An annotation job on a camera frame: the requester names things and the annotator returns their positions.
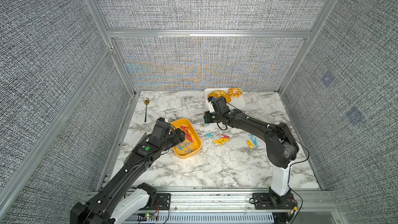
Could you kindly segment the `red clothespin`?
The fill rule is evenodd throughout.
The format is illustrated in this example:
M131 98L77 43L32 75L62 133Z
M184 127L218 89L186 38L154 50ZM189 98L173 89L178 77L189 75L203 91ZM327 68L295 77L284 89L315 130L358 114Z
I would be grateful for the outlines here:
M180 128L184 131L188 131L189 127L185 126L185 125L181 125Z
M230 137L229 137L228 135L224 135L224 134L221 134L221 137L222 137L223 139L230 139Z
M186 137L186 139L187 139L189 142L193 143L193 138L192 138L192 136L190 135L190 132L186 132L185 137Z

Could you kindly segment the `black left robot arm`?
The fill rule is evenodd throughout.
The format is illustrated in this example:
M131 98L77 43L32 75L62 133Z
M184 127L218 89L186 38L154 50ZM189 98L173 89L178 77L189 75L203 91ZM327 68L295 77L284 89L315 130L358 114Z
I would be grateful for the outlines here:
M144 136L133 148L124 166L87 203L76 203L70 211L71 224L115 224L114 210L132 184L160 158L163 151L185 140L185 132L159 118L152 133Z

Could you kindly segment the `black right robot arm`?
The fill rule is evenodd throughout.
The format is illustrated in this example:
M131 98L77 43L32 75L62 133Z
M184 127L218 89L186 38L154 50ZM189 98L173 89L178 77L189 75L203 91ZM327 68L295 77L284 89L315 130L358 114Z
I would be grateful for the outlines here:
M222 96L210 96L208 104L209 111L204 114L205 123L221 123L240 129L265 143L267 158L273 165L271 193L285 196L290 191L291 166L300 150L289 127L284 123L271 124L252 118L237 108L231 110Z

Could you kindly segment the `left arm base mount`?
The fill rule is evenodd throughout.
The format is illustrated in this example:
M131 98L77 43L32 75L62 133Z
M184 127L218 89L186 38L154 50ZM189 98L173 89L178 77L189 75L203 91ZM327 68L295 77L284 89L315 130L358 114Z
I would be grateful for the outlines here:
M142 183L136 187L136 189L144 190L148 195L149 199L146 205L140 209L140 211L155 211L169 210L171 205L171 194L158 193L157 189L153 186Z

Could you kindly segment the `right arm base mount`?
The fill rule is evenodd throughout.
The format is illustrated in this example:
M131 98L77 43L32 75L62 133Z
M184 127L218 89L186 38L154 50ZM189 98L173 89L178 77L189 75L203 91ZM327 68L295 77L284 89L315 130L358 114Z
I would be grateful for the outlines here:
M257 210L276 209L292 211L297 207L297 201L291 192L291 189L283 196L279 196L272 189L269 192L253 193L249 202Z

